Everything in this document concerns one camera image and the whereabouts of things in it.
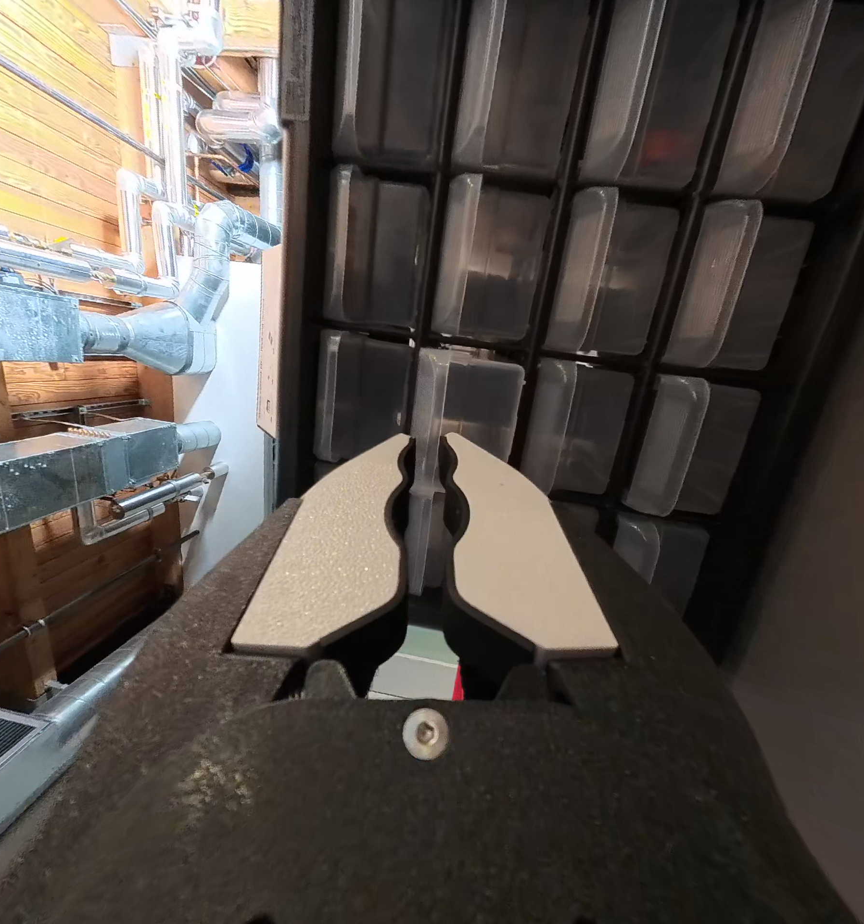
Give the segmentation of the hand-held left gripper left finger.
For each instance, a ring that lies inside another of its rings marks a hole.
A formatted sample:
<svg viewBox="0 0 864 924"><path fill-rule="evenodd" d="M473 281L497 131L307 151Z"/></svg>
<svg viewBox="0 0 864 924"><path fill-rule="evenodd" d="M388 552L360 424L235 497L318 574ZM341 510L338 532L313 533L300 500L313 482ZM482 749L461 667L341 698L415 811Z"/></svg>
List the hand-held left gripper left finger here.
<svg viewBox="0 0 864 924"><path fill-rule="evenodd" d="M311 657L404 603L412 440L403 433L344 462L301 498L230 645Z"/></svg>

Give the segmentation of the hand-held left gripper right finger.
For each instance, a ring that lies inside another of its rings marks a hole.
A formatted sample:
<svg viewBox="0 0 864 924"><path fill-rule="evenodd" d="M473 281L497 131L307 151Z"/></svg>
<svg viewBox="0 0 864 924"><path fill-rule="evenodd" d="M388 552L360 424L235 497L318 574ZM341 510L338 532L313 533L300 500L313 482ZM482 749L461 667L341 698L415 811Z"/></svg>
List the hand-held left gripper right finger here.
<svg viewBox="0 0 864 924"><path fill-rule="evenodd" d="M619 643L546 495L459 433L444 437L445 588L535 661L610 657Z"/></svg>

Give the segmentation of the clear plastic drawer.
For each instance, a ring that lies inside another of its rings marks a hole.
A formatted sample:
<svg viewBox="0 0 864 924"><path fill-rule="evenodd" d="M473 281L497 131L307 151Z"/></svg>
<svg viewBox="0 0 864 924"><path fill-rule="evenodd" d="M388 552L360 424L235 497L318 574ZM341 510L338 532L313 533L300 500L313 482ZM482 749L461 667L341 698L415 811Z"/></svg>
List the clear plastic drawer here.
<svg viewBox="0 0 864 924"><path fill-rule="evenodd" d="M438 446L459 433L508 460L524 373L520 365L464 348L423 348L419 354L411 435L415 475L405 533L408 591L419 596L440 586L443 572L445 491Z"/></svg>

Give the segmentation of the printed instruction sheet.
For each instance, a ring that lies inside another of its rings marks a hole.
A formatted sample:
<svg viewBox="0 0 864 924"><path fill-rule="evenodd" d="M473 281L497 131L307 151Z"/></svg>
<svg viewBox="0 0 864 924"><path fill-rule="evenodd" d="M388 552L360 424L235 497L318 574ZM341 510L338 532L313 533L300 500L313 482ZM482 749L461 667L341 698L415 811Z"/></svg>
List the printed instruction sheet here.
<svg viewBox="0 0 864 924"><path fill-rule="evenodd" d="M261 252L260 322L256 425L269 437L279 436L280 350L283 326L284 248Z"/></svg>

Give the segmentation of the white vent unit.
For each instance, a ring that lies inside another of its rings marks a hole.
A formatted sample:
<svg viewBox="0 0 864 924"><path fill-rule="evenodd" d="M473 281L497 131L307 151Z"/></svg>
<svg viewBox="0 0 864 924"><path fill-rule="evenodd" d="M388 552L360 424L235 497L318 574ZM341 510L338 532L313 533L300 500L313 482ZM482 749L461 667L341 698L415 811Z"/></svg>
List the white vent unit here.
<svg viewBox="0 0 864 924"><path fill-rule="evenodd" d="M0 837L75 761L148 634L137 634L36 710L0 708Z"/></svg>

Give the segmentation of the metal air duct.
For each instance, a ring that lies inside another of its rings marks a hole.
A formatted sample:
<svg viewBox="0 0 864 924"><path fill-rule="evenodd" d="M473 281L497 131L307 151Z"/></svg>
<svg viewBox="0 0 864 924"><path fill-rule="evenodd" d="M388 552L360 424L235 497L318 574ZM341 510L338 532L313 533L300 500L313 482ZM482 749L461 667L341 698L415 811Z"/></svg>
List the metal air duct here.
<svg viewBox="0 0 864 924"><path fill-rule="evenodd" d="M166 374L211 372L217 331L169 302L119 315L80 310L71 296L0 283L0 362L81 363L123 356Z"/></svg>
<svg viewBox="0 0 864 924"><path fill-rule="evenodd" d="M217 448L213 422L144 418L74 427L0 444L0 536L47 516L138 488L186 453Z"/></svg>

